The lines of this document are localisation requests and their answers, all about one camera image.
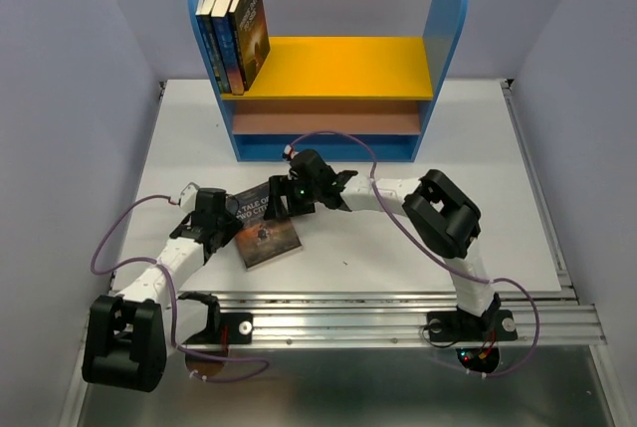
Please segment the Jane Eyre book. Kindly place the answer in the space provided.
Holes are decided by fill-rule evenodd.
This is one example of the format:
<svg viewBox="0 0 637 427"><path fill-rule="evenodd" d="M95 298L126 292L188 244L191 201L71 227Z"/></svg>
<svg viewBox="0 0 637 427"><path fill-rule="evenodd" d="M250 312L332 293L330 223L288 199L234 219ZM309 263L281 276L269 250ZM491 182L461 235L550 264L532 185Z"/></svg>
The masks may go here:
<svg viewBox="0 0 637 427"><path fill-rule="evenodd" d="M242 72L242 54L239 43L235 12L238 0L230 0L227 12L228 27L230 29L230 42L232 43L232 55L229 57L228 77L231 94L241 96L245 91L245 82Z"/></svg>

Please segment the A Tale of Two Cities book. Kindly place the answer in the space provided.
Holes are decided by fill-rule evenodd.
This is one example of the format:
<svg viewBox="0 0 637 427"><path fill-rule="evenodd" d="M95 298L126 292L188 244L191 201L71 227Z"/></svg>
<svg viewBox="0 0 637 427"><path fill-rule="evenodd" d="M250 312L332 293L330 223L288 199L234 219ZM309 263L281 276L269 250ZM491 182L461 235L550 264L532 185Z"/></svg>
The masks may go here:
<svg viewBox="0 0 637 427"><path fill-rule="evenodd" d="M269 183L264 182L235 196L237 218L243 223L234 240L247 270L302 248L301 240L290 219L264 218L269 197Z"/></svg>

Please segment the Nineteen Eighty-Four book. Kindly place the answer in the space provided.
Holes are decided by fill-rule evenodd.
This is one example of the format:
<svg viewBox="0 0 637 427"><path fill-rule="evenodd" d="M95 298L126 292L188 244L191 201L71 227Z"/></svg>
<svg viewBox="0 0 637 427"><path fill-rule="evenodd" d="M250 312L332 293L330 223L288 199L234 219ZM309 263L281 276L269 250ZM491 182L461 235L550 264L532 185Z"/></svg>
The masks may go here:
<svg viewBox="0 0 637 427"><path fill-rule="evenodd" d="M235 48L234 30L230 21L231 2L232 0L214 0L210 17L228 79L228 92L239 96L244 92L244 84Z"/></svg>

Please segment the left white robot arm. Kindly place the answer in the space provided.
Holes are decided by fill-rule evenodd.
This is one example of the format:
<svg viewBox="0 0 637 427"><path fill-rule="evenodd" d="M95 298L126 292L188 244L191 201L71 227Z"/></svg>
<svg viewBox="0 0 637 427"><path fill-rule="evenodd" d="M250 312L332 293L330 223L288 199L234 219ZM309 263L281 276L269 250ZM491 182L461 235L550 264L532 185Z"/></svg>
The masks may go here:
<svg viewBox="0 0 637 427"><path fill-rule="evenodd" d="M142 392L154 390L170 350L185 337L227 346L250 341L248 315L224 315L218 299L180 294L183 284L242 229L232 195L188 184L174 200L185 214L160 254L143 257L146 268L115 295L99 296L90 308L82 365L84 381Z"/></svg>

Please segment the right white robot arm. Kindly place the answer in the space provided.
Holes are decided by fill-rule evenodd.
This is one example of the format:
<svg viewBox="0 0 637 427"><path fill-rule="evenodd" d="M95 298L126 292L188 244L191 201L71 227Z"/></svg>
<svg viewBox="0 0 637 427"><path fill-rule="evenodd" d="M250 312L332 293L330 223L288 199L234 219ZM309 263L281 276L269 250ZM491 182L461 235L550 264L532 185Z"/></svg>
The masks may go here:
<svg viewBox="0 0 637 427"><path fill-rule="evenodd" d="M481 212L442 171L420 178L375 179L355 170L335 172L313 149L290 155L286 175L270 177L265 219L282 220L315 212L317 204L344 212L383 212L408 219L410 240L446 264L456 291L452 311L430 312L425 331L433 343L514 341L513 315L487 278L478 237Z"/></svg>

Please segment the Animal Farm book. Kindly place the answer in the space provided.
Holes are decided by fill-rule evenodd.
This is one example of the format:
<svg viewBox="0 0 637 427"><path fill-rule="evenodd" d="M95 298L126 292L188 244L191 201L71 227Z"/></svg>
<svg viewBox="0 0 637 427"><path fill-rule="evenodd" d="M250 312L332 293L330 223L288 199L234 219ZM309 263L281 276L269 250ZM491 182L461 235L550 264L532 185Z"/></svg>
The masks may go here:
<svg viewBox="0 0 637 427"><path fill-rule="evenodd" d="M205 2L206 0L198 0L196 10L195 10L195 16L197 18L198 26L202 35L205 51L206 51L208 60L210 62L210 66L212 68L214 80L217 84L219 92L222 93L224 87L223 87L222 78L219 75L218 65L215 59L215 50L213 48L213 39L211 37L211 30L208 27L208 23L207 23L208 15L205 12Z"/></svg>

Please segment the Three Days to See book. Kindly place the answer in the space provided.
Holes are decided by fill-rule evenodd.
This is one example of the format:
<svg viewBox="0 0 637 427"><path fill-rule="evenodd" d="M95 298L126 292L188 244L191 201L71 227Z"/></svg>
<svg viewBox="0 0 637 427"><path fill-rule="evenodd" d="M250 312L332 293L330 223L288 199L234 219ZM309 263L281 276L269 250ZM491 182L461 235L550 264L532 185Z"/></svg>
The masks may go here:
<svg viewBox="0 0 637 427"><path fill-rule="evenodd" d="M235 45L244 91L248 91L270 53L263 0L232 0Z"/></svg>

